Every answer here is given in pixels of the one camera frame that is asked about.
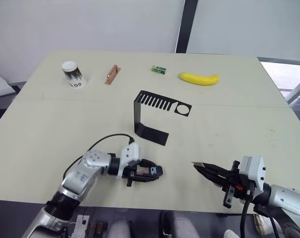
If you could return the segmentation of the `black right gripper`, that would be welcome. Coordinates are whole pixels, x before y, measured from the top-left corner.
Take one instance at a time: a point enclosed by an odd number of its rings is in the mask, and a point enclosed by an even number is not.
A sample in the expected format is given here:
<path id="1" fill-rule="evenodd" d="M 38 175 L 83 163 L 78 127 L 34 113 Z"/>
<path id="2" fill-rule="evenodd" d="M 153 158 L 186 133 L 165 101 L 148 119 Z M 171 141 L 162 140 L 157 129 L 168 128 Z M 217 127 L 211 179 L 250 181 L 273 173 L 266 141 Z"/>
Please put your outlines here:
<path id="1" fill-rule="evenodd" d="M 242 200 L 252 199 L 252 196 L 247 194 L 247 191 L 252 187 L 251 182 L 247 175 L 240 173 L 239 165 L 239 161 L 234 161 L 231 170 L 226 170 L 209 163 L 193 166 L 205 178 L 213 182 L 216 186 L 223 188 L 225 192 L 223 205 L 231 208 L 233 198 Z"/>

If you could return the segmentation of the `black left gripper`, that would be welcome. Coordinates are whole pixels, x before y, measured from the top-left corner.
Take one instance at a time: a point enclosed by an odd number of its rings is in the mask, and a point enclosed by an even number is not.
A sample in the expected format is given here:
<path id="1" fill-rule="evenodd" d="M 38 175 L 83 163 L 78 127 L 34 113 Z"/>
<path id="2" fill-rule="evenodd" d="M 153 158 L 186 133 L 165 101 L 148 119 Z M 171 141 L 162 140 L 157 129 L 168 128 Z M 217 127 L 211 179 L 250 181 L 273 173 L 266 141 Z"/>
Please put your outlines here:
<path id="1" fill-rule="evenodd" d="M 141 173 L 137 173 L 137 167 L 141 167 Z M 141 159 L 138 161 L 129 162 L 124 168 L 122 178 L 127 179 L 127 187 L 132 186 L 133 181 L 137 182 L 150 182 L 160 178 L 155 174 L 162 174 L 163 169 L 152 161 Z"/>

